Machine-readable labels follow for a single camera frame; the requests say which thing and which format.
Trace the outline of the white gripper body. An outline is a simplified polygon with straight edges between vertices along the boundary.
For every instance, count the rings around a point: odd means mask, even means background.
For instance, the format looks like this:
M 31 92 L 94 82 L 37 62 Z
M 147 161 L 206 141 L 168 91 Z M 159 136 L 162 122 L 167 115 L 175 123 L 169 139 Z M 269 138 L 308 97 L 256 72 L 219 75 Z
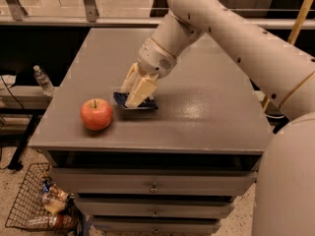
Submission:
M 142 71 L 150 75 L 158 75 L 161 79 L 171 72 L 177 60 L 149 37 L 139 50 L 137 63 Z

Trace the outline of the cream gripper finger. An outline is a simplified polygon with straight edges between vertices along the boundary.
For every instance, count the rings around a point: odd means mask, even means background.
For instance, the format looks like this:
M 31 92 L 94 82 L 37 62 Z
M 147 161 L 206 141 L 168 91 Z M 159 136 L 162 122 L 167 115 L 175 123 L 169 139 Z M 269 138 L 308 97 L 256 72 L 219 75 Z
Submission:
M 133 89 L 129 92 L 126 101 L 128 108 L 139 106 L 147 97 L 149 97 L 158 87 L 157 81 L 150 77 L 142 77 L 134 84 Z
M 139 68 L 137 63 L 134 63 L 128 71 L 120 91 L 123 93 L 130 92 L 133 89 L 134 84 L 137 82 L 137 80 L 141 79 L 143 76 L 144 72 Z

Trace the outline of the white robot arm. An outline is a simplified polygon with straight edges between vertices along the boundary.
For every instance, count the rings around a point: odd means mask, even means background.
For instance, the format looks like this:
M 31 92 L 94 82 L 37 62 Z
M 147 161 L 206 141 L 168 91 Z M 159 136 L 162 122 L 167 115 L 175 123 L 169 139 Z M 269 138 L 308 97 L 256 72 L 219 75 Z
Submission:
M 226 9 L 219 0 L 167 0 L 168 14 L 142 45 L 122 85 L 138 107 L 185 47 L 207 33 L 287 117 L 258 172 L 252 236 L 315 236 L 315 61 Z

